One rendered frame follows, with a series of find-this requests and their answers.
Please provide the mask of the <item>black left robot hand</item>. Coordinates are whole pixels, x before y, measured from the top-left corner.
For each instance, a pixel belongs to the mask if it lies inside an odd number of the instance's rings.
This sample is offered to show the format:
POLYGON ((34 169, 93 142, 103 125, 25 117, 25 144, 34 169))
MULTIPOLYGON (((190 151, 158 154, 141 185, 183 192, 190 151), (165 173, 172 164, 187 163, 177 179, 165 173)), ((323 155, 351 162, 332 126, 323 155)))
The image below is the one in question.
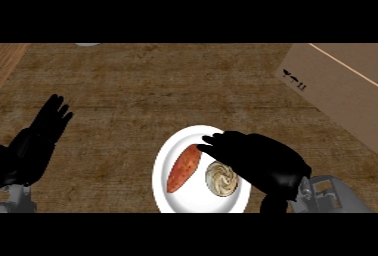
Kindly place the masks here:
POLYGON ((0 188, 31 186, 41 178, 54 146, 74 116, 63 97, 53 94, 28 128, 22 129, 7 146, 0 145, 0 188))

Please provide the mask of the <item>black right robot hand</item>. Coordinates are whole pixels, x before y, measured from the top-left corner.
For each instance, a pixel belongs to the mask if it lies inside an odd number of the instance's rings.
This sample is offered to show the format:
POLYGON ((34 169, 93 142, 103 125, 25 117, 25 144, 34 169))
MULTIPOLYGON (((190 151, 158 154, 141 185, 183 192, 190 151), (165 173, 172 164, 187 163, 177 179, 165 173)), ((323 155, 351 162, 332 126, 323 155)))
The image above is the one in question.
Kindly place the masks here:
POLYGON ((260 135, 224 131, 202 137, 198 150, 227 165, 234 173, 265 194, 261 214, 283 214, 288 202, 296 199, 302 178, 311 167, 299 154, 279 141, 260 135))

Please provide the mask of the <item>brown cardboard box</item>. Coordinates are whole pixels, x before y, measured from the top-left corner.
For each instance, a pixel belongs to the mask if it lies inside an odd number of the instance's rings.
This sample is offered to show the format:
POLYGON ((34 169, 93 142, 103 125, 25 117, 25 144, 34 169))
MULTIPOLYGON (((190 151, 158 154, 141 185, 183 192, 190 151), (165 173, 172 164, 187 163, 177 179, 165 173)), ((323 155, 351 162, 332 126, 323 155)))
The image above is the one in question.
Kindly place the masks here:
POLYGON ((378 43, 296 43, 276 77, 378 154, 378 43))

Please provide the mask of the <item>cream frosted cupcake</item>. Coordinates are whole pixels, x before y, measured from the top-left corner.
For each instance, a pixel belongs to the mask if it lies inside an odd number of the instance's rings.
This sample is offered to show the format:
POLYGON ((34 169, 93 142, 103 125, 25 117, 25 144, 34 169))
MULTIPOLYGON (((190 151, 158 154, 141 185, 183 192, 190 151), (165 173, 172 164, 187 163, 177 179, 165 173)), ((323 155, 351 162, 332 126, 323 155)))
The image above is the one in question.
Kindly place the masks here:
POLYGON ((237 188, 239 176, 227 165, 214 161, 206 168, 205 183, 215 196, 227 197, 237 188))

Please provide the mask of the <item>orange sweet potato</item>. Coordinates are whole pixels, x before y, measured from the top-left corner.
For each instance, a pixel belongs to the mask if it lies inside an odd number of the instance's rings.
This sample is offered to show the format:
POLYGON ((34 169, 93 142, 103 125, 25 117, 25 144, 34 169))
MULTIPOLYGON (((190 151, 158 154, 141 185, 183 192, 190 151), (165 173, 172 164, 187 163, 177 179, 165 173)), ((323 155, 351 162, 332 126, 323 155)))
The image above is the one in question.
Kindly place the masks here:
POLYGON ((192 144, 183 150, 178 158, 175 159, 168 180, 167 180, 167 192, 174 193, 183 186, 184 182, 190 178, 196 171, 202 152, 198 150, 198 145, 192 144))

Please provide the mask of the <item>light wooden panel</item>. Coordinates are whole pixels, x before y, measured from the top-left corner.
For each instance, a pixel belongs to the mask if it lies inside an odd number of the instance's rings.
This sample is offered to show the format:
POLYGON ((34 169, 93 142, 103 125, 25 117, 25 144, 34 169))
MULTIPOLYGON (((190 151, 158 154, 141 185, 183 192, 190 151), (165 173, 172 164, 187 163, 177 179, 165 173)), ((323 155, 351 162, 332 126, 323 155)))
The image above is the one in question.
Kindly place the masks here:
POLYGON ((0 88, 28 50, 29 43, 0 43, 0 88))

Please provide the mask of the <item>white oval plate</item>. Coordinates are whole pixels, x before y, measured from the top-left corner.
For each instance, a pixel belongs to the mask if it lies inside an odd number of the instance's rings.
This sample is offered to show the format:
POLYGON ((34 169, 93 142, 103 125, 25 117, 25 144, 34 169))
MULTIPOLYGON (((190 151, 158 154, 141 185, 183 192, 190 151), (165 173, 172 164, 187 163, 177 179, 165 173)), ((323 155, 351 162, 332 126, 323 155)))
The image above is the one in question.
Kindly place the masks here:
POLYGON ((234 192, 217 196, 206 187, 205 172, 215 159, 201 154, 198 169, 178 190, 167 192, 167 181, 174 162, 192 144, 203 144, 202 137, 221 133, 212 126, 195 125, 183 128, 167 139, 153 163, 152 191, 162 213, 242 213, 249 200, 251 184, 239 179, 234 192))

